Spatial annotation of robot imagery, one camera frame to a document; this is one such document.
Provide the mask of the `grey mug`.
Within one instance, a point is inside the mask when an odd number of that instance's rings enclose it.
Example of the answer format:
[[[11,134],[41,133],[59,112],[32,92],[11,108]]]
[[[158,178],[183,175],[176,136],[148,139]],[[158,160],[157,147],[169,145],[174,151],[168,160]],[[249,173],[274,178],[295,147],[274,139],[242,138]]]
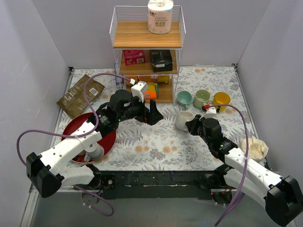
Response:
[[[93,143],[85,149],[84,161],[97,161],[104,156],[104,148],[98,143]]]

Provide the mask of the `sage green mug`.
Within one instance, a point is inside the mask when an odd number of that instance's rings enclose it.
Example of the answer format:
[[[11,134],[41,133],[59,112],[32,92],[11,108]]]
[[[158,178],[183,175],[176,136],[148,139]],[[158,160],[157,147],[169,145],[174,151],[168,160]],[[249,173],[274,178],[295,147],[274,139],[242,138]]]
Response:
[[[198,90],[195,93],[193,105],[196,109],[202,109],[202,106],[209,103],[210,98],[211,95],[207,90]]]

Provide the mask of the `teal green mug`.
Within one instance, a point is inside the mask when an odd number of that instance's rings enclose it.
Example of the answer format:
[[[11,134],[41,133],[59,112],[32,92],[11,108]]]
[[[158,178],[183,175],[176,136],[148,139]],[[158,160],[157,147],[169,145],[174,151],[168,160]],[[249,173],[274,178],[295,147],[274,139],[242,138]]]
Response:
[[[180,91],[177,94],[177,100],[185,110],[187,110],[189,105],[193,102],[192,95],[188,91]]]

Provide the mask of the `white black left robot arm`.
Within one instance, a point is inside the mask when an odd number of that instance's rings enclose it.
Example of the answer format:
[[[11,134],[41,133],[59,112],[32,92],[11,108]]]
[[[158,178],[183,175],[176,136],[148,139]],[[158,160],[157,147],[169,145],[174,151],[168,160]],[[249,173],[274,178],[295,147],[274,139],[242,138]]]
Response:
[[[155,100],[146,107],[145,102],[129,91],[120,89],[91,115],[74,135],[42,152],[26,158],[27,176],[43,198],[55,194],[61,187],[86,185],[96,189],[101,183],[101,172],[92,164],[66,169],[65,165],[85,148],[115,131],[120,122],[136,119],[148,125],[163,120]]]

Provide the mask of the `white mug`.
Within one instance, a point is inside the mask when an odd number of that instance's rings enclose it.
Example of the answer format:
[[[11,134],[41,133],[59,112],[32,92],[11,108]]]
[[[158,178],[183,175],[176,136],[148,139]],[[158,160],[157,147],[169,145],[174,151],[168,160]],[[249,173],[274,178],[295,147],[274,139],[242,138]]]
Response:
[[[194,115],[188,111],[181,111],[177,114],[175,125],[181,131],[188,131],[186,122],[193,120]]]

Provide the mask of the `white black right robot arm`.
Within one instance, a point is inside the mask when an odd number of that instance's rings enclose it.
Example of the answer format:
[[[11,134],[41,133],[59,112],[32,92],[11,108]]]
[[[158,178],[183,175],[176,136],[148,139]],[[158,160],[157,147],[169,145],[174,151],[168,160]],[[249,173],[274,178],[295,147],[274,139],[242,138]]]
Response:
[[[303,194],[292,176],[282,177],[252,159],[246,159],[242,150],[222,134],[219,122],[196,115],[186,122],[191,135],[200,136],[211,154],[230,169],[214,176],[220,188],[228,185],[240,191],[265,208],[268,216],[285,227],[303,211]]]

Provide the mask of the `yellow black mug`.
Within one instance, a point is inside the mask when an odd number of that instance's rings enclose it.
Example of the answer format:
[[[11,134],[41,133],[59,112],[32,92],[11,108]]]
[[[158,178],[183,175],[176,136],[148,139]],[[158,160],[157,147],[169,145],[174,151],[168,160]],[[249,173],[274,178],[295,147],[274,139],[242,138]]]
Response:
[[[225,92],[218,92],[214,95],[214,99],[212,104],[213,105],[222,105],[222,104],[229,104],[231,101],[230,96]]]

